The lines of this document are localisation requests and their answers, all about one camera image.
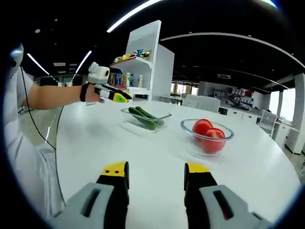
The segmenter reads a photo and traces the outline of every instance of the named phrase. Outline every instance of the cucumber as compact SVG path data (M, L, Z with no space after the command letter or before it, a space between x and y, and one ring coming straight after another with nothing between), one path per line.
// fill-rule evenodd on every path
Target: cucumber
M128 111L131 114L142 116L143 118L146 118L146 116L142 112L135 109L134 107L129 107ZM142 124L144 124L146 127L148 127L151 130L155 130L157 128L157 122L145 120L145 119L138 118L138 117L135 117L135 118L138 119L139 122L141 122Z
M138 111L140 111L142 114L144 114L147 118L151 118L151 119L157 119L158 120L158 125L164 125L164 121L160 120L159 118L156 118L155 116L151 115L150 113L146 112L145 110L143 110L141 107L137 106L135 109L137 109Z

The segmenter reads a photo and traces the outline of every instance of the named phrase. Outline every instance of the white shelf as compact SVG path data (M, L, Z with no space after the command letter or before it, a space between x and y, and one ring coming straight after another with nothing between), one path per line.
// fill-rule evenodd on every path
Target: white shelf
M130 70L131 68L137 68L140 66L148 66L150 69L152 68L152 63L144 60L141 57L132 57L129 58L127 60L123 60L117 63L113 63L110 65L110 67L112 68L118 68L120 69L122 72L124 72L124 70Z
M135 95L135 94L150 94L150 91L146 88L141 87L129 87L129 94Z

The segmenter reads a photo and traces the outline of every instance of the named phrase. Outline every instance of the ceiling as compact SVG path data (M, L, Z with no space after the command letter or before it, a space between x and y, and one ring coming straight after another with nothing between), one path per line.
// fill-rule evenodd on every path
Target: ceiling
M176 80L208 81L252 88L259 92L284 89L265 85L304 71L288 55L265 44L231 36L190 36L162 41L164 38L200 32L233 33L257 38L293 53L305 63L305 32L302 12L291 0L274 0L279 9L260 0L163 0L134 15L111 33L107 29L120 17L145 0L109 1L108 6L94 2L64 5L55 2L27 6L20 28L23 45L50 74L74 73L89 50L92 54L79 73L88 73L91 62L107 66L125 54L129 32L161 20L160 44L175 53ZM55 67L54 62L66 66ZM24 69L37 77L45 76L24 56ZM227 74L230 80L218 78ZM283 85L294 87L293 78Z

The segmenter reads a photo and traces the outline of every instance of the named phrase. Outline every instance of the ceiling light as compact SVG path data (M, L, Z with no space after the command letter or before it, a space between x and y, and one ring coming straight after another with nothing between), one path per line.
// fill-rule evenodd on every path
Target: ceiling light
M193 37L193 36L230 36L230 37L237 37L237 38L243 38L243 39L248 39L248 40L252 40L254 42L259 42L261 44L267 45L273 49L276 49L282 53L284 53L285 55L289 56L290 58L292 58L294 61L296 61L299 65L302 66L302 68L305 69L305 65L299 61L297 58L295 58L293 55L291 55L290 53L286 52L285 50L270 44L268 42L265 42L263 40L257 39L257 38L253 38L253 37L247 37L244 35L239 35L239 34L234 34L234 33L226 33L226 32L197 32L197 33L192 33L192 34L182 34L182 35L177 35L177 36L173 36L173 37L166 37L166 38L162 38L160 39L160 41L168 41L168 40L172 40L172 39L177 39L177 38L183 38L183 37Z
M89 55L91 54L91 52L92 52L92 51L89 51L89 52L87 53L87 55L84 57L84 59L81 61L80 65L78 66L78 68L77 68L76 71L75 71L74 76L72 77L71 82L73 81L74 77L76 76L76 74L78 73L79 69L81 68L81 66L82 66L82 65L84 64L84 62L86 61L86 59L89 57Z
M266 2L266 3L268 3L268 4L277 8L277 6L271 0L261 0L261 1L264 1L264 2Z
M37 64L38 67L40 67L41 70L43 70L46 74L50 75L35 59L34 57L31 56L31 54L27 53L28 57L30 57L30 59Z
M66 66L66 63L63 63L63 62L55 62L53 63L55 67L63 67L63 66Z
M144 10L145 8L160 2L162 0L148 0L147 2L143 3L142 5L136 7L135 9L133 9L132 11L130 11L129 13L127 13L126 15L124 15L122 18L120 18L115 24L113 24L108 30L107 32L112 32L115 28L117 28L119 25L121 25L124 21L126 21L127 19L129 19L130 17L132 17L134 14L140 12L141 10Z

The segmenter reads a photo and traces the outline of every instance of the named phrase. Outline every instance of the red tomato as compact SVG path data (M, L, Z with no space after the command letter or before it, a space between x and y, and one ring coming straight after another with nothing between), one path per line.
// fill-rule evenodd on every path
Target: red tomato
M193 131L200 135L206 135L206 132L213 128L212 123L207 119L199 119L193 126Z
M218 128L211 128L209 129L206 134L208 137L214 138L225 138L224 132ZM224 148L225 141L217 141L217 140L210 140L210 139L202 139L201 146L203 150L208 154L215 154Z

